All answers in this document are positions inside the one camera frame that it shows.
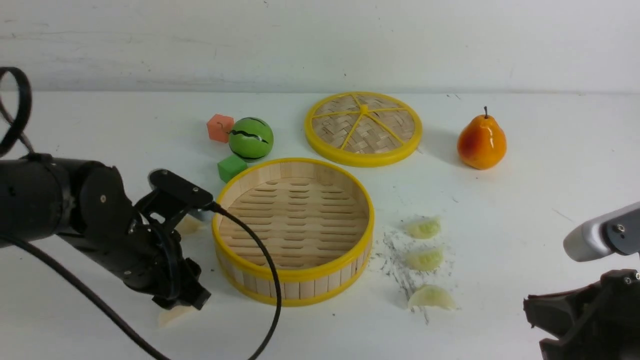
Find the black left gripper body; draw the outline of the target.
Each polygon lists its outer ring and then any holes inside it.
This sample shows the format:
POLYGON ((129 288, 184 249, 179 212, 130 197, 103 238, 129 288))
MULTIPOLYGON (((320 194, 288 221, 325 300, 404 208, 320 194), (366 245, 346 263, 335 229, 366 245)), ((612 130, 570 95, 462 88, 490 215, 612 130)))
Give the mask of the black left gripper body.
POLYGON ((83 230, 71 228, 60 237, 161 308, 201 310, 211 294, 199 282, 201 267, 183 257, 175 229, 191 208, 161 198, 142 201, 141 210, 129 200, 98 203, 87 213, 83 230))

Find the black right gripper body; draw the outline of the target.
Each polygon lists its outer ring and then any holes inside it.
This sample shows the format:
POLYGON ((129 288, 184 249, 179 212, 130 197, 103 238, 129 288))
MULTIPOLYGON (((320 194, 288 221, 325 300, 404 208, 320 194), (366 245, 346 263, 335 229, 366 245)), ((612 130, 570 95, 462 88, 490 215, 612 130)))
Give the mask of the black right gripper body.
POLYGON ((573 291, 530 295, 526 320, 549 333, 539 342, 544 360, 637 360, 640 357, 640 282, 635 269, 613 269, 573 291))

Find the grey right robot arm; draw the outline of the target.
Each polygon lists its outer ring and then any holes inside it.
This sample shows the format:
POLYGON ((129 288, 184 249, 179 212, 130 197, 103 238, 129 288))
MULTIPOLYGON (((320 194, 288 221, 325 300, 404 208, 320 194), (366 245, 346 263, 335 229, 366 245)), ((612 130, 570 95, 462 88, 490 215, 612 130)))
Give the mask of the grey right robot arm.
MULTIPOLYGON (((640 205, 633 203, 590 219, 563 241, 576 262, 640 251, 640 205)), ((637 360, 640 344, 640 274, 612 269, 578 289, 530 295, 528 323, 549 333, 539 348, 544 360, 637 360)))

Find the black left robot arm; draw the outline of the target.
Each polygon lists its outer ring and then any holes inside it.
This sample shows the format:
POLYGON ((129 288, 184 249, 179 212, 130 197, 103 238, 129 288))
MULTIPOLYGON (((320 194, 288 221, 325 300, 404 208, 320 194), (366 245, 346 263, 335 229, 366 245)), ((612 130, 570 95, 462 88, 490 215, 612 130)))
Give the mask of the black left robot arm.
POLYGON ((178 224, 203 210, 212 194, 165 169, 148 175, 151 192, 137 203, 121 174, 98 161, 46 153, 1 162, 1 233, 30 242, 58 236, 166 310, 202 309, 210 292, 201 267, 185 258, 178 224))

